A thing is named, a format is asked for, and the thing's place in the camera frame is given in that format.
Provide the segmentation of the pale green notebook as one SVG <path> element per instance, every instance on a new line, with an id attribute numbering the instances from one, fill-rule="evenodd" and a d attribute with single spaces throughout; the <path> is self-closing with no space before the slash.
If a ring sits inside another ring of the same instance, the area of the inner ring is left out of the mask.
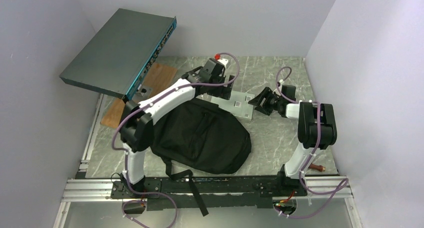
<path id="1" fill-rule="evenodd" d="M 232 113 L 233 116 L 245 120 L 252 120 L 253 118 L 254 106 L 248 102 L 254 97 L 254 94 L 238 91 L 232 91 L 229 100 L 207 94 L 198 96 L 199 99 L 217 104 L 221 109 Z"/>

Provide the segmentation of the black student backpack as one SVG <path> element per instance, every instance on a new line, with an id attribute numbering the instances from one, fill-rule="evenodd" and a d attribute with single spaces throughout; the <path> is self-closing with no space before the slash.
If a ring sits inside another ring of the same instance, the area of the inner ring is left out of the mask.
<path id="1" fill-rule="evenodd" d="M 232 113 L 194 98 L 159 119 L 150 148 L 165 163 L 169 178 L 189 178 L 189 188 L 206 216 L 209 212 L 193 181 L 192 169 L 233 174 L 247 160 L 252 142 L 249 132 Z"/>

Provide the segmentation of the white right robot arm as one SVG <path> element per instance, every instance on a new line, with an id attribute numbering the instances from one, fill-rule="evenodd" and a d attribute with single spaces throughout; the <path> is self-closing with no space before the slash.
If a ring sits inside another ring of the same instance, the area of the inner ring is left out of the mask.
<path id="1" fill-rule="evenodd" d="M 248 101 L 255 110 L 265 115 L 276 111 L 283 118 L 297 120 L 298 145 L 283 165 L 285 176 L 275 182 L 275 188 L 281 195 L 288 195 L 294 190 L 292 179 L 300 179 L 316 155 L 335 144 L 338 135 L 332 104 L 297 101 L 295 94 L 296 87 L 292 85 L 282 85 L 275 91 L 265 87 Z"/>

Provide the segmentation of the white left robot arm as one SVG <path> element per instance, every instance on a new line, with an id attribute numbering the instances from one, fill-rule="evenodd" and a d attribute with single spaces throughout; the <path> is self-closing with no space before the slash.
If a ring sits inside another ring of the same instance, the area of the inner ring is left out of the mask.
<path id="1" fill-rule="evenodd" d="M 186 101 L 208 93 L 218 96 L 222 90 L 231 90 L 237 75 L 227 77 L 229 60 L 224 53 L 216 54 L 203 66 L 184 73 L 173 85 L 159 94 L 139 103 L 127 102 L 113 140 L 122 141 L 126 181 L 124 192 L 132 198 L 144 190 L 144 161 L 146 150 L 152 146 L 155 124 L 170 111 Z"/>

